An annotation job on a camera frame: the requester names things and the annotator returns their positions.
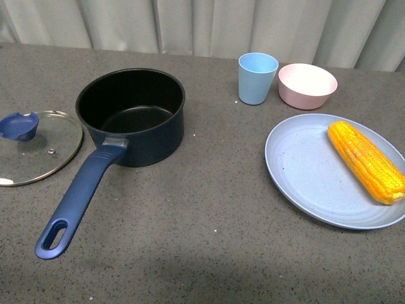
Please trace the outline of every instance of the handle hole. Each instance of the handle hole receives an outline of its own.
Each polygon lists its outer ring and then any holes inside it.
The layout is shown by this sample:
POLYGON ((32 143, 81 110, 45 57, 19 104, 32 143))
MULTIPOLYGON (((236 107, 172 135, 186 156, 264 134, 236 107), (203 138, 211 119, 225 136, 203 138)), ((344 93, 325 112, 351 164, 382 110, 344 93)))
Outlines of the handle hole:
POLYGON ((49 249, 53 249, 55 247, 57 247, 57 245, 59 245, 59 242, 62 238, 62 235, 65 233, 66 228, 62 228, 58 231, 58 233, 56 234, 56 237, 54 238, 52 244, 50 245, 49 249))
POLYGON ((64 220, 56 222, 44 241, 44 248, 53 249, 57 247, 67 227, 68 223, 64 220))

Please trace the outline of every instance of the curtain fold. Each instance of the curtain fold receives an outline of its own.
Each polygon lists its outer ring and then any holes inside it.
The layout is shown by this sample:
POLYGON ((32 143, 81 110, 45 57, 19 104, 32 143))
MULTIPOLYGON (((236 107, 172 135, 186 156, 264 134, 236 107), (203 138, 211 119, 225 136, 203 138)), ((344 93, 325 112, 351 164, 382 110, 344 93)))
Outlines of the curtain fold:
POLYGON ((0 0, 0 42, 405 72, 405 1, 0 0))

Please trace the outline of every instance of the speckled surface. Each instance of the speckled surface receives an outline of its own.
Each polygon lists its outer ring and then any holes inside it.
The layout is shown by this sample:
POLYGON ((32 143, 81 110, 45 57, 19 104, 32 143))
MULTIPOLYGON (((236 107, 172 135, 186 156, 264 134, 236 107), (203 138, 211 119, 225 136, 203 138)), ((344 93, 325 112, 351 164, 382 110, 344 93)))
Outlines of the speckled surface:
POLYGON ((319 222, 283 197, 264 156, 272 128, 302 113, 355 120, 405 153, 404 74, 328 68, 337 91, 301 111, 280 100, 277 77, 263 104, 240 102, 237 60, 0 45, 0 117, 75 115, 85 85, 129 67, 168 72, 187 95, 180 147, 149 167, 109 168, 60 258, 40 260, 34 246, 94 150, 87 131, 62 170, 0 187, 0 303, 405 302, 405 222, 319 222))

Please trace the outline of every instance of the light blue plastic cup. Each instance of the light blue plastic cup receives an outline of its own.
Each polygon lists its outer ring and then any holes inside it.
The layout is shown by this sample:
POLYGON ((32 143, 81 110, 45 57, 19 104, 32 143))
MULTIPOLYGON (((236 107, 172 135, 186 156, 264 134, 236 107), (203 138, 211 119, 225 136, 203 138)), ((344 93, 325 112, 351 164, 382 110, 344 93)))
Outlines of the light blue plastic cup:
POLYGON ((278 61, 264 53, 247 53, 239 58, 239 98, 248 105, 265 101, 278 69, 278 61))

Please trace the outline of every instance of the corn cob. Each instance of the corn cob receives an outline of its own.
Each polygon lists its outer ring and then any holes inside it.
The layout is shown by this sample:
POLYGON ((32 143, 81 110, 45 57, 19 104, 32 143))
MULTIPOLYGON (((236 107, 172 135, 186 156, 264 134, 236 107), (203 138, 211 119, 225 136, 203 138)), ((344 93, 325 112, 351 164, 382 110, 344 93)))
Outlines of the corn cob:
POLYGON ((337 121, 328 135, 340 156, 371 196, 386 205, 405 197, 405 176, 359 130, 337 121))

